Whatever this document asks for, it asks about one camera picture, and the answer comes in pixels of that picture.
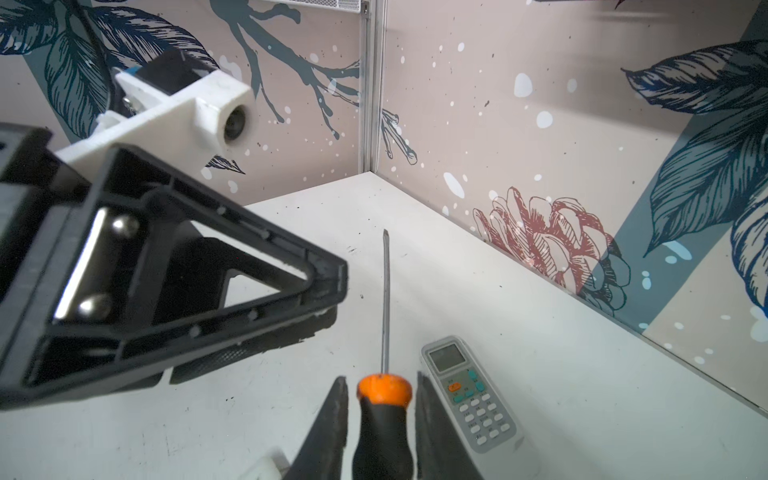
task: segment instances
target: wall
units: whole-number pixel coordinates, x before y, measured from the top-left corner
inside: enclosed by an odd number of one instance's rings
[[[391,0],[387,22],[379,174],[768,408],[768,5]]]
[[[255,138],[186,173],[240,204],[357,173],[359,17],[229,0],[82,4],[110,66],[175,47],[253,86]],[[0,120],[48,127],[54,150],[87,136],[106,105],[94,51],[66,5],[0,5]]]

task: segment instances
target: blue leaf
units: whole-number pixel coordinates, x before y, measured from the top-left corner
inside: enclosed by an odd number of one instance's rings
[[[766,107],[757,105],[701,131],[664,162],[650,193],[648,251],[741,215],[768,174],[767,128]]]
[[[80,138],[91,133],[96,116],[107,107],[107,88],[97,61],[91,43],[66,28],[56,37],[45,62],[48,101]]]
[[[190,32],[157,15],[129,7],[84,10],[104,36],[110,67],[125,69],[145,65],[169,48],[177,48],[210,67],[219,68]]]
[[[746,293],[756,305],[766,306],[768,293],[768,188],[757,194],[733,225],[730,235],[733,265]]]
[[[768,101],[768,41],[741,41],[668,58],[627,80],[648,103],[702,114]]]
[[[206,167],[209,168],[218,168],[221,170],[230,170],[233,172],[237,172],[238,174],[245,174],[244,171],[240,169],[240,167],[237,165],[237,162],[232,160],[229,161],[224,157],[220,157],[219,155],[216,155],[215,157],[211,158]]]
[[[58,23],[42,0],[0,0],[0,55],[22,55],[50,45]]]

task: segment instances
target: white dot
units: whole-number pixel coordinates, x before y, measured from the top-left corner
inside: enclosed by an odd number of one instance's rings
[[[539,128],[547,128],[552,126],[552,114],[548,111],[540,111],[538,112],[538,115],[536,115],[536,124]]]
[[[515,77],[515,97],[523,98],[533,93],[533,82],[531,77],[524,73],[518,73]]]

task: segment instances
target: metal vent grille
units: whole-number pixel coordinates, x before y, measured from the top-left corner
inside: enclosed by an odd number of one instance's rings
[[[293,3],[310,7],[332,8],[343,12],[360,13],[361,0],[267,0],[268,2]]]

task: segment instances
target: metal screw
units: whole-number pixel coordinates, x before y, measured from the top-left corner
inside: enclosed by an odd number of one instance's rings
[[[112,220],[112,232],[125,240],[136,237],[139,227],[141,227],[141,224],[133,215],[123,214]]]
[[[94,293],[85,297],[78,305],[78,314],[89,322],[100,322],[112,311],[112,297],[109,293]]]

